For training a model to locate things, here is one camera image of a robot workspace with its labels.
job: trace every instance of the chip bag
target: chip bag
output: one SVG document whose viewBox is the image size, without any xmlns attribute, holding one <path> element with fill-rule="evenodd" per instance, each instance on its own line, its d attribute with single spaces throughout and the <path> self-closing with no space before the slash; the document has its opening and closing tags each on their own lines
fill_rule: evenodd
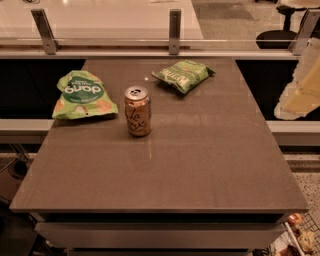
<svg viewBox="0 0 320 256">
<path fill-rule="evenodd" d="M 77 119 L 118 113 L 103 87 L 103 82 L 88 71 L 71 71 L 58 84 L 62 92 L 52 118 Z"/>
<path fill-rule="evenodd" d="M 159 73 L 152 73 L 154 77 L 174 86 L 183 94 L 214 74 L 211 68 L 191 60 L 180 61 Z"/>
</svg>

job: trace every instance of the floor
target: floor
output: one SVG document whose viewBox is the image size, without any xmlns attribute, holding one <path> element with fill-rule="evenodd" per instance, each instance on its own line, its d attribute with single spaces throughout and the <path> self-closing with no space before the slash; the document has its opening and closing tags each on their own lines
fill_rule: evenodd
<svg viewBox="0 0 320 256">
<path fill-rule="evenodd" d="M 273 1 L 192 0 L 204 39 L 214 49 L 258 50 L 256 37 L 264 31 L 281 30 L 284 15 Z M 291 30 L 298 31 L 304 11 L 295 12 Z"/>
</svg>

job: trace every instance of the chair base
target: chair base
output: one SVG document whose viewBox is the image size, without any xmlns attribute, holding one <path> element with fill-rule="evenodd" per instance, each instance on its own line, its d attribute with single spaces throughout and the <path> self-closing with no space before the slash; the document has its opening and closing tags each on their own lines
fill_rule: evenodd
<svg viewBox="0 0 320 256">
<path fill-rule="evenodd" d="M 293 31 L 271 30 L 258 35 L 256 43 L 260 49 L 288 49 L 296 35 L 297 33 Z M 284 42 L 274 42 L 275 40 L 282 40 Z"/>
</svg>

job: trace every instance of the metal post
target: metal post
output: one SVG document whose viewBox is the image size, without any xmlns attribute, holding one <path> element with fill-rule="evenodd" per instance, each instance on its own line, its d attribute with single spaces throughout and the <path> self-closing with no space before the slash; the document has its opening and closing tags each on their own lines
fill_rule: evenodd
<svg viewBox="0 0 320 256">
<path fill-rule="evenodd" d="M 290 44 L 289 50 L 293 55 L 301 55 L 303 49 L 307 46 L 309 38 L 320 18 L 319 9 L 308 9 L 300 26 L 300 30 L 295 40 Z"/>
<path fill-rule="evenodd" d="M 169 54 L 178 55 L 180 51 L 181 10 L 170 10 Z"/>
<path fill-rule="evenodd" d="M 46 52 L 46 54 L 56 54 L 59 45 L 54 40 L 50 24 L 44 9 L 31 10 L 31 13 L 39 30 L 44 51 Z"/>
</svg>

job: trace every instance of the white countertop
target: white countertop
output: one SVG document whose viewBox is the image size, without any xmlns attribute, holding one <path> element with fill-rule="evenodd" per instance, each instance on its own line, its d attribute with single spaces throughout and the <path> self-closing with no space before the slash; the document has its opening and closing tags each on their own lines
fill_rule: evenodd
<svg viewBox="0 0 320 256">
<path fill-rule="evenodd" d="M 294 8 L 319 8 L 320 0 L 280 0 L 278 5 L 287 5 Z"/>
<path fill-rule="evenodd" d="M 56 39 L 167 39 L 170 9 L 182 9 L 181 39 L 203 39 L 191 0 L 3 0 L 0 38 L 40 38 L 31 9 L 45 9 Z"/>
</svg>

